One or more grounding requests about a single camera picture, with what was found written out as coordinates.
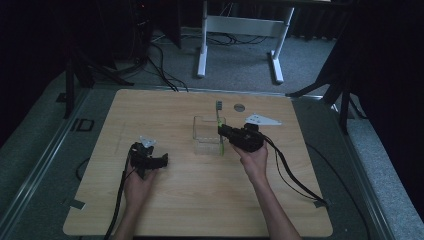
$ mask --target wooden board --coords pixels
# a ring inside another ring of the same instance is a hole
[[[232,127],[242,127],[245,118],[253,113],[282,121],[280,126],[261,126],[260,131],[284,153],[293,174],[321,196],[290,99],[248,94],[120,90],[75,197],[86,206],[83,210],[70,209],[64,232],[68,235],[106,233],[128,150],[140,136],[145,136],[157,140],[154,157],[169,154],[169,165],[158,173],[141,213],[137,235],[267,236],[251,183],[228,140],[224,144],[224,156],[195,154],[193,119],[195,116],[215,116],[216,100],[223,103],[220,116]],[[243,104],[245,111],[235,111],[235,104]],[[280,167],[284,178],[299,189],[281,163]],[[312,200],[283,182],[272,149],[269,149],[267,173],[277,198],[302,236],[331,235],[327,210],[316,208]]]

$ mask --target hand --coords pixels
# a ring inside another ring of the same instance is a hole
[[[128,164],[124,193],[127,204],[126,209],[138,212],[141,210],[147,196],[149,195],[150,188],[152,187],[152,183],[156,177],[158,169],[151,171],[145,180],[143,180],[136,171],[133,171],[134,169],[131,164]]]
[[[240,155],[240,162],[243,164],[244,170],[249,177],[250,182],[267,181],[266,164],[268,159],[267,143],[264,141],[263,146],[255,152],[246,152],[234,145],[234,150]]]

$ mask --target clear plastic box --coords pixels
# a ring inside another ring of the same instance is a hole
[[[216,116],[195,116],[193,119],[194,153],[220,155],[220,137]]]

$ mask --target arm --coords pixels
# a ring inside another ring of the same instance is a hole
[[[128,164],[127,174],[132,171],[133,169]],[[121,222],[115,231],[114,240],[133,239],[138,217],[149,195],[157,171],[156,169],[150,172],[146,180],[141,179],[136,172],[131,173],[125,180],[124,192],[126,206]]]
[[[262,148],[253,153],[245,152],[235,146],[233,148],[240,155],[240,161],[253,185],[270,238],[273,240],[301,239],[269,185],[266,176],[268,158],[266,142],[264,142]]]

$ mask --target white stand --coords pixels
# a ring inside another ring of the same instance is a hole
[[[290,20],[294,8],[291,7],[284,21],[270,21],[248,18],[234,18],[208,15],[208,1],[203,1],[203,20],[202,20],[202,46],[200,48],[199,68],[197,76],[205,77],[206,57],[208,46],[206,37],[208,32],[221,32],[231,34],[244,34],[264,37],[278,38],[275,51],[271,51],[272,65],[274,68],[275,79],[277,83],[283,83],[283,73],[281,71],[280,56],[287,30],[290,26]]]

